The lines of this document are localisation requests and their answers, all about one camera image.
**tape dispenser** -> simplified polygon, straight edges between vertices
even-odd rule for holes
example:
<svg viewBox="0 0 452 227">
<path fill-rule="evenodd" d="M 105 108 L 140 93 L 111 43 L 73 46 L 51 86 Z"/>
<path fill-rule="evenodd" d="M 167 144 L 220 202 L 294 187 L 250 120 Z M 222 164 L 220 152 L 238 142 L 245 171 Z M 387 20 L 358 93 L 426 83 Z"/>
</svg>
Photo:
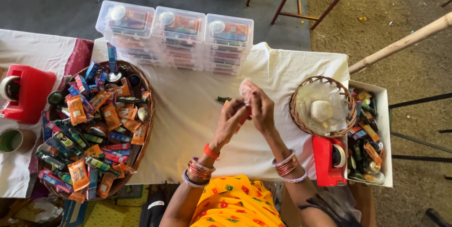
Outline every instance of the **tape dispenser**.
<svg viewBox="0 0 452 227">
<path fill-rule="evenodd" d="M 312 138 L 312 147 L 314 150 L 317 185 L 346 185 L 347 180 L 342 177 L 342 167 L 345 165 L 347 156 L 340 140 L 314 136 Z"/>
<path fill-rule="evenodd" d="M 0 117 L 21 124 L 38 123 L 56 79 L 51 72 L 28 65 L 11 65 L 0 83 L 0 95 L 6 99 Z"/>
</svg>

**bamboo pole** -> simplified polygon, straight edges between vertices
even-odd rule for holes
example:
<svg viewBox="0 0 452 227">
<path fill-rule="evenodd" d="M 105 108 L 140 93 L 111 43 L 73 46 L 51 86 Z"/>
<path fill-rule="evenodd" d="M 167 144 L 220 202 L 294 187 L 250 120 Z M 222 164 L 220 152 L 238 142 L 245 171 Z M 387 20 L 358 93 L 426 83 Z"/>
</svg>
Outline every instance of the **bamboo pole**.
<svg viewBox="0 0 452 227">
<path fill-rule="evenodd" d="M 350 74 L 353 74 L 451 26 L 452 12 L 449 12 L 448 14 L 417 30 L 416 32 L 409 34 L 408 36 L 355 63 L 348 68 L 348 71 L 350 72 Z"/>
</svg>

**round wicker basket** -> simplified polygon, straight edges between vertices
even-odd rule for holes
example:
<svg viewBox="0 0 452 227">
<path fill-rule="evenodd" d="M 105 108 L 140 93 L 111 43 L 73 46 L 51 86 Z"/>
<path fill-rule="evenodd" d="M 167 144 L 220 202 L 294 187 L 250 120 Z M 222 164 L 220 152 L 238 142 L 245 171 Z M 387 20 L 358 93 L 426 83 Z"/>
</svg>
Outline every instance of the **round wicker basket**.
<svg viewBox="0 0 452 227">
<path fill-rule="evenodd" d="M 118 70 L 121 71 L 123 73 L 123 75 L 125 76 L 129 76 L 131 74 L 137 74 L 140 78 L 141 78 L 141 86 L 144 87 L 146 89 L 146 91 L 149 91 L 150 93 L 150 99 L 147 103 L 147 108 L 149 110 L 150 113 L 150 121 L 149 121 L 149 126 L 147 128 L 147 132 L 146 132 L 146 137 L 145 137 L 145 143 L 143 146 L 141 146 L 140 148 L 140 152 L 137 155 L 137 158 L 135 160 L 135 162 L 131 165 L 132 168 L 134 170 L 138 170 L 138 167 L 140 166 L 140 162 L 143 159 L 143 156 L 146 152 L 146 148 L 149 144 L 149 138 L 150 138 L 150 133 L 152 131 L 152 127 L 154 125 L 154 118 L 155 118 L 155 101 L 154 101 L 154 92 L 152 90 L 152 87 L 149 83 L 149 81 L 147 80 L 146 76 L 143 74 L 143 72 L 136 66 L 132 65 L 129 62 L 125 62 L 125 61 L 118 61 L 117 62 L 118 65 Z M 109 63 L 106 62 L 101 62 L 100 63 L 100 68 L 97 72 L 96 75 L 99 75 L 102 71 L 102 69 L 104 68 L 108 68 Z M 85 68 L 83 70 L 81 70 L 80 72 L 78 72 L 77 74 L 80 75 L 85 75 L 86 71 L 88 68 Z M 67 91 L 68 89 L 68 85 L 65 85 L 64 88 L 62 89 L 63 91 Z M 135 94 L 136 97 L 141 96 L 141 89 L 140 87 L 136 87 L 136 88 L 132 88 L 133 93 Z M 56 106 L 51 106 L 50 107 L 50 117 L 52 120 L 55 120 L 56 118 L 58 118 L 58 113 L 57 113 L 57 108 Z M 42 138 L 42 133 L 41 136 L 38 140 L 38 145 L 44 143 L 43 138 Z M 38 159 L 38 164 L 37 164 L 37 171 L 40 172 L 41 170 L 48 168 L 48 169 L 52 169 L 52 166 L 44 161 L 42 161 L 41 159 Z M 119 189 L 121 189 L 132 177 L 131 174 L 126 174 L 126 176 L 124 178 L 118 178 L 113 182 L 113 185 L 111 186 L 110 192 L 109 192 L 109 196 L 115 194 Z M 60 196 L 61 198 L 64 199 L 68 199 L 70 194 L 67 193 L 58 193 L 55 189 L 55 187 L 51 184 L 48 184 L 47 182 L 44 182 L 41 180 L 41 182 L 49 189 L 49 191 L 51 191 L 52 193 Z"/>
<path fill-rule="evenodd" d="M 350 110 L 350 113 L 347 115 L 347 129 L 344 129 L 342 131 L 339 132 L 331 132 L 329 136 L 325 136 L 324 134 L 317 134 L 315 132 L 313 132 L 311 129 L 309 129 L 306 125 L 304 125 L 302 119 L 300 118 L 300 116 L 298 115 L 298 111 L 297 111 L 297 107 L 296 107 L 296 97 L 297 97 L 297 93 L 298 90 L 308 84 L 308 83 L 313 83 L 316 81 L 320 81 L 321 83 L 330 83 L 331 85 L 336 85 L 340 90 L 341 90 L 341 95 L 344 96 L 345 101 L 348 104 L 348 109 Z M 352 95 L 350 94 L 350 92 L 348 91 L 348 89 L 343 86 L 340 82 L 333 80 L 329 77 L 324 77 L 324 76 L 313 76 L 310 78 L 307 78 L 306 80 L 304 80 L 299 86 L 298 88 L 293 92 L 292 96 L 290 97 L 289 100 L 289 114 L 292 117 L 293 122 L 303 131 L 312 135 L 316 135 L 319 137 L 323 137 L 323 138 L 339 138 L 342 137 L 344 135 L 347 134 L 347 132 L 349 132 L 350 130 L 352 130 L 353 125 L 355 124 L 356 121 L 356 108 L 355 108 L 355 102 L 353 101 Z"/>
</svg>

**woman's right hand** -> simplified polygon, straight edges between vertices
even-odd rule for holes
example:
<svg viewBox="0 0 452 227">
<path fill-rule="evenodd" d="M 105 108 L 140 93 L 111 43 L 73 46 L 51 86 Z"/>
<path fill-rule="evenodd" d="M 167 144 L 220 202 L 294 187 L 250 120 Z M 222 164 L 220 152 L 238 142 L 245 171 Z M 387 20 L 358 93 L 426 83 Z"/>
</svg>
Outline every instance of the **woman's right hand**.
<svg viewBox="0 0 452 227">
<path fill-rule="evenodd" d="M 275 130 L 274 101 L 254 84 L 251 85 L 249 97 L 254 125 L 264 136 L 271 134 Z"/>
</svg>

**dirt ground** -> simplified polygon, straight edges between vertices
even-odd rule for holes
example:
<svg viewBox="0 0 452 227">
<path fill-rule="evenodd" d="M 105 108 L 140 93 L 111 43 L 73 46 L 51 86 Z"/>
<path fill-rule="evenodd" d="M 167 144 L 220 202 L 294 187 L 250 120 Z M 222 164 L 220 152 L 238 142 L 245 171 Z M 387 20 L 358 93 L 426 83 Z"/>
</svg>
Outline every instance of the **dirt ground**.
<svg viewBox="0 0 452 227">
<path fill-rule="evenodd" d="M 308 0 L 310 14 L 319 16 L 332 0 Z M 311 31 L 312 51 L 339 52 L 349 64 L 380 50 L 444 14 L 447 0 L 341 0 Z M 359 17 L 366 16 L 366 21 Z M 452 29 L 438 33 L 386 60 L 353 74 L 357 80 L 388 91 L 389 104 L 449 93 L 452 88 Z M 452 148 L 452 99 L 394 111 L 392 130 Z M 392 153 L 451 157 L 450 154 L 391 137 Z M 436 226 L 425 216 L 429 207 L 452 223 L 451 164 L 393 160 L 393 188 L 374 188 L 379 227 Z"/>
</svg>

